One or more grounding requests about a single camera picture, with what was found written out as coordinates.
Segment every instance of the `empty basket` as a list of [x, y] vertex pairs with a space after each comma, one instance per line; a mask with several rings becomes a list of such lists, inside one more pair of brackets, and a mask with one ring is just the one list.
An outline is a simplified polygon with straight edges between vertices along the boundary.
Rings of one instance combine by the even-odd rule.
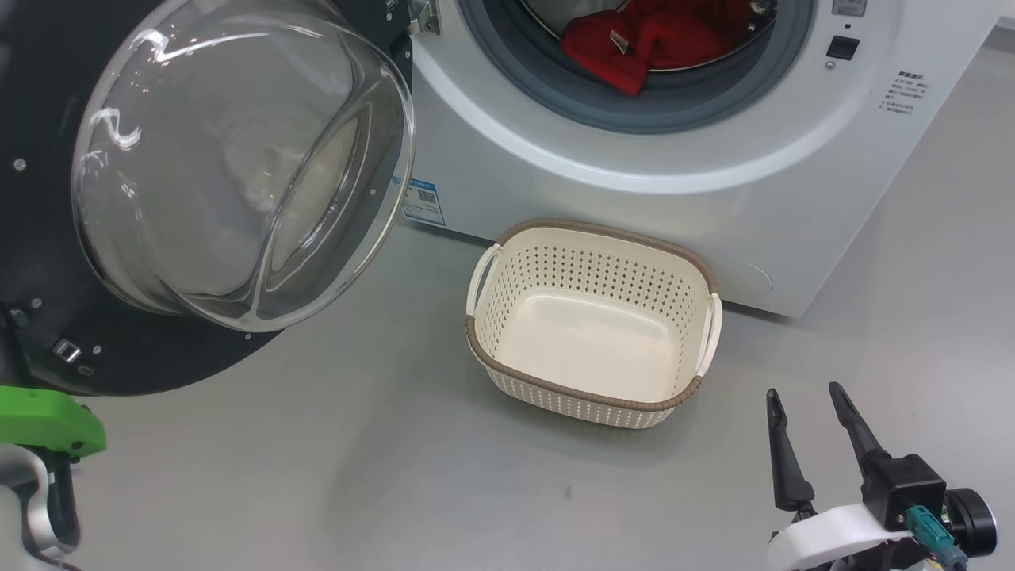
[[469, 347], [503, 392], [548, 411], [644, 429], [712, 364], [723, 305], [707, 267], [671, 243], [593, 224], [519, 224], [480, 258]]

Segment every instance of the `door hinge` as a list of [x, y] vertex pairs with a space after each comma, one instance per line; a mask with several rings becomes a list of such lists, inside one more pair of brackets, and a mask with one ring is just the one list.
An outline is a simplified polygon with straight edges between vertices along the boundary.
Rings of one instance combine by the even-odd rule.
[[437, 0], [412, 0], [409, 3], [409, 35], [427, 31], [441, 35]]

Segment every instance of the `red cloth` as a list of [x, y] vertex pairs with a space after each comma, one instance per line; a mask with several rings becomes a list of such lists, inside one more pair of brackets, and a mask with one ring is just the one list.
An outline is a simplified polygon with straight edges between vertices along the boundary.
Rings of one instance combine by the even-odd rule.
[[[722, 57], [747, 35], [744, 0], [631, 0], [620, 11], [574, 18], [560, 47], [583, 67], [636, 95], [651, 68], [690, 67]], [[621, 51], [610, 33], [628, 43]]]

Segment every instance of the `basket rim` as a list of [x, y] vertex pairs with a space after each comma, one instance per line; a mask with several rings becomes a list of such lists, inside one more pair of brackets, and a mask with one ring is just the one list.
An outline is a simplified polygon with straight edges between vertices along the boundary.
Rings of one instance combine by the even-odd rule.
[[[579, 222], [560, 218], [537, 218], [519, 224], [515, 224], [506, 231], [501, 233], [500, 236], [497, 237], [496, 242], [501, 246], [503, 246], [504, 244], [506, 244], [507, 240], [522, 233], [523, 231], [529, 229], [537, 229], [541, 227], [569, 229], [586, 233], [595, 233], [599, 235], [605, 235], [607, 237], [615, 237], [618, 239], [631, 241], [634, 243], [660, 249], [668, 254], [673, 254], [690, 262], [691, 265], [693, 265], [694, 268], [701, 273], [701, 276], [704, 278], [705, 284], [707, 285], [709, 295], [719, 294], [719, 287], [718, 284], [716, 283], [716, 278], [712, 274], [712, 270], [708, 269], [708, 266], [705, 265], [704, 262], [696, 254], [685, 247], [681, 247], [680, 245], [675, 245], [668, 241], [663, 241], [662, 239], [657, 239], [655, 237], [650, 237], [648, 235], [642, 235], [640, 233], [635, 233], [633, 231], [627, 231], [623, 229], [617, 229], [614, 227], [609, 227], [589, 222]], [[546, 379], [534, 377], [528, 373], [509, 367], [503, 363], [500, 363], [499, 361], [490, 357], [490, 355], [486, 353], [486, 351], [479, 343], [479, 337], [476, 335], [475, 317], [471, 315], [466, 316], [465, 330], [469, 346], [472, 348], [472, 351], [476, 355], [476, 358], [478, 358], [479, 361], [486, 367], [494, 371], [497, 371], [498, 373], [507, 375], [509, 377], [513, 377], [519, 381], [535, 385], [536, 387], [539, 387], [543, 390], [548, 390], [551, 392], [555, 392], [557, 395], [569, 397], [571, 399], [580, 399], [582, 401], [588, 401], [590, 403], [595, 403], [596, 405], [603, 405], [606, 407], [613, 407], [616, 409], [626, 409], [629, 411], [637, 411], [639, 413], [658, 413], [660, 411], [669, 411], [670, 409], [674, 409], [678, 405], [685, 403], [695, 392], [697, 392], [698, 388], [700, 388], [701, 386], [701, 376], [695, 375], [683, 391], [681, 391], [680, 394], [671, 399], [668, 399], [666, 401], [661, 401], [659, 403], [625, 401], [622, 399], [606, 397], [594, 392], [587, 392], [581, 389], [571, 388], [568, 386], [550, 382], [547, 381]]]
[[625, 241], [631, 241], [639, 245], [646, 245], [653, 247], [655, 249], [660, 249], [666, 252], [667, 254], [673, 254], [679, 258], [683, 258], [694, 266], [694, 269], [701, 273], [701, 277], [704, 278], [705, 285], [708, 287], [708, 294], [719, 294], [719, 284], [716, 283], [716, 277], [712, 274], [712, 270], [705, 265], [704, 261], [690, 249], [686, 247], [681, 247], [669, 241], [664, 241], [662, 239], [657, 239], [649, 235], [644, 235], [634, 231], [627, 231], [626, 229], [618, 229], [615, 227], [610, 227], [606, 225], [599, 225], [590, 222], [580, 222], [574, 220], [566, 220], [562, 218], [536, 218], [528, 221], [524, 221], [513, 225], [507, 228], [506, 231], [497, 237], [497, 243], [501, 246], [507, 243], [507, 240], [515, 237], [519, 233], [530, 229], [537, 229], [541, 227], [550, 227], [556, 229], [570, 229], [574, 231], [583, 231], [585, 233], [595, 233], [599, 235], [605, 235], [607, 237], [615, 237], [617, 239], [623, 239]]

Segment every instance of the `front-loading washing machine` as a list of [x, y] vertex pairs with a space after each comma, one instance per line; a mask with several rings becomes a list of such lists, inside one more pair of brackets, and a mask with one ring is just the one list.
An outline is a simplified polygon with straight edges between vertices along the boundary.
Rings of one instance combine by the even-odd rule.
[[749, 45], [631, 97], [524, 9], [553, 2], [434, 1], [406, 215], [487, 238], [540, 216], [648, 233], [700, 253], [724, 300], [794, 317], [1004, 3], [760, 3], [776, 13]]
[[636, 96], [559, 44], [611, 0], [0, 2], [0, 349], [80, 394], [201, 380], [399, 211], [647, 233], [799, 316], [1003, 0], [743, 2], [742, 42]]

